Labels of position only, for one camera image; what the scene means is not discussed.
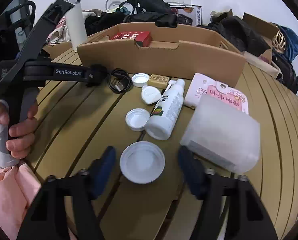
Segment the person's left hand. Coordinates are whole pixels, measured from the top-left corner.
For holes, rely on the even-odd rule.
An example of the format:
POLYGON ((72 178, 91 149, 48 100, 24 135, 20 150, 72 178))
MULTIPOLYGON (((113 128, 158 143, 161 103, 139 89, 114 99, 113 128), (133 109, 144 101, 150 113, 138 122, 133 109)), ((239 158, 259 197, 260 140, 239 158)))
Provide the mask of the person's left hand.
MULTIPOLYGON (((9 128, 8 133, 11 139, 6 142, 6 148, 16 159, 24 159, 31 150, 35 140, 33 132, 38 126, 38 121, 35 118, 37 112, 38 103, 35 100, 28 110, 27 119, 9 128)), ((6 126, 9 124, 9 115, 2 103, 0 103, 0 124, 6 126)))

